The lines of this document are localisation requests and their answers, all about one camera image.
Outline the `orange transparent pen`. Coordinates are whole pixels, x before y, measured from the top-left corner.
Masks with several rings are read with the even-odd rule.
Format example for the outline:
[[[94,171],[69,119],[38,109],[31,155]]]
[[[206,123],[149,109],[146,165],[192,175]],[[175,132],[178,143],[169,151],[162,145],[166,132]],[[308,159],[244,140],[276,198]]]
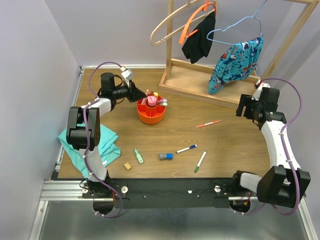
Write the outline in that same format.
[[[206,127],[206,126],[210,126],[210,125],[214,125],[214,124],[220,123],[221,121],[222,121],[222,120],[216,120],[216,121],[207,122],[207,123],[198,125],[198,126],[196,126],[195,128],[196,128],[196,129],[203,128],[203,127]]]

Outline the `pink cap white marker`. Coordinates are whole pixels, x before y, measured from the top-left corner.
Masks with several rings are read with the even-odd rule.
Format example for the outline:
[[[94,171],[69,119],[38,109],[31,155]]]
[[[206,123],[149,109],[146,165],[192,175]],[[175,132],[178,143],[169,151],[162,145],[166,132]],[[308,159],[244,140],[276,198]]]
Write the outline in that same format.
[[[149,93],[148,95],[145,95],[145,97],[144,97],[144,98],[142,99],[142,101],[141,101],[141,104],[142,104],[142,105],[145,105],[146,102],[147,102],[148,97],[151,96],[152,94],[153,94],[153,92],[150,91],[150,93]]]

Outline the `green blue highlighter pen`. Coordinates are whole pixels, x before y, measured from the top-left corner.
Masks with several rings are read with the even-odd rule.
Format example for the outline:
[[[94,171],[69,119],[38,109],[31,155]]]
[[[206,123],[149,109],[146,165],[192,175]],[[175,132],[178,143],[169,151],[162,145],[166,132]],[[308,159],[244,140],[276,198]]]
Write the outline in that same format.
[[[161,103],[158,104],[158,106],[163,106],[163,107],[166,107],[167,105],[168,105],[167,102],[161,102]]]

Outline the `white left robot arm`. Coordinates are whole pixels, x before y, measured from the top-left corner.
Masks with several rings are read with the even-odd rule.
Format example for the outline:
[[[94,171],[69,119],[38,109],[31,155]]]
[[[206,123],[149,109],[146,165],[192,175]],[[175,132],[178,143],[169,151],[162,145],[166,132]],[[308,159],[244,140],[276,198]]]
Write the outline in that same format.
[[[133,76],[130,69],[125,69],[121,75],[111,72],[101,74],[101,87],[94,101],[85,106],[73,106],[68,112],[66,141],[84,161],[89,190],[101,198],[107,197],[115,189],[109,184],[110,177],[98,149],[101,140],[100,118],[115,108],[117,100],[128,99],[133,103],[146,97],[132,81]]]

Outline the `orange round desk organizer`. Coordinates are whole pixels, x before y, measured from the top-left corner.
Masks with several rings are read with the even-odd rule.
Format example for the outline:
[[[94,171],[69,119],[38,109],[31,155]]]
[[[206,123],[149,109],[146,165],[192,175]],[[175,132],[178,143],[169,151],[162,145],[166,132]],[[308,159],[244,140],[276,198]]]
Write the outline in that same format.
[[[159,106],[158,103],[155,107],[148,107],[145,104],[141,104],[142,99],[140,99],[137,102],[137,115],[139,117],[139,119],[148,125],[154,125],[159,123],[164,115],[165,115],[165,111],[166,111],[166,107],[165,106]]]

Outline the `blue cap white marker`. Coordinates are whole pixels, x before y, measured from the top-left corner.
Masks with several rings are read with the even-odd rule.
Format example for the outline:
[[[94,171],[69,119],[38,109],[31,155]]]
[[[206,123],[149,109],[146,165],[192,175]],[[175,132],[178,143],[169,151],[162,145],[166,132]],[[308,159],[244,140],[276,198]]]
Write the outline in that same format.
[[[197,147],[197,144],[193,144],[193,145],[191,145],[191,146],[189,146],[189,147],[186,147],[186,148],[177,150],[175,153],[176,153],[176,154],[179,154],[179,153],[185,152],[185,151],[187,151],[187,150],[194,149],[194,148],[196,148],[196,147]]]

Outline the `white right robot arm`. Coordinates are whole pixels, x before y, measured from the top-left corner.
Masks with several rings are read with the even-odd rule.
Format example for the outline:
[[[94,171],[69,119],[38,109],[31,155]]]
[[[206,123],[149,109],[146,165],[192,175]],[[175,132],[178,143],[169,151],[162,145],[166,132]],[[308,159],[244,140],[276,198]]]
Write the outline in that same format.
[[[301,169],[294,156],[287,135],[289,123],[284,113],[277,110],[279,96],[280,91],[267,83],[259,84],[253,95],[240,96],[236,116],[258,126],[267,145],[270,169],[262,177],[238,170],[232,177],[230,191],[241,196],[248,190],[261,203],[295,210],[311,176]]]

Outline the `green cap white marker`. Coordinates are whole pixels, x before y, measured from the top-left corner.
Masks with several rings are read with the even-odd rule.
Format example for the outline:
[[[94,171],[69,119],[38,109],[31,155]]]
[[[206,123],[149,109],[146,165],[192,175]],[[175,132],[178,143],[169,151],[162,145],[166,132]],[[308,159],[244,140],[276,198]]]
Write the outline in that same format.
[[[201,164],[202,164],[202,162],[203,162],[203,160],[204,160],[204,158],[205,158],[206,155],[207,155],[207,151],[204,151],[203,154],[202,154],[202,156],[201,156],[201,158],[200,158],[200,160],[198,161],[198,163],[197,163],[197,165],[196,165],[196,167],[195,167],[195,169],[194,169],[194,172],[195,172],[195,173],[198,172],[198,170],[199,170],[199,168],[200,168],[200,166],[201,166]]]

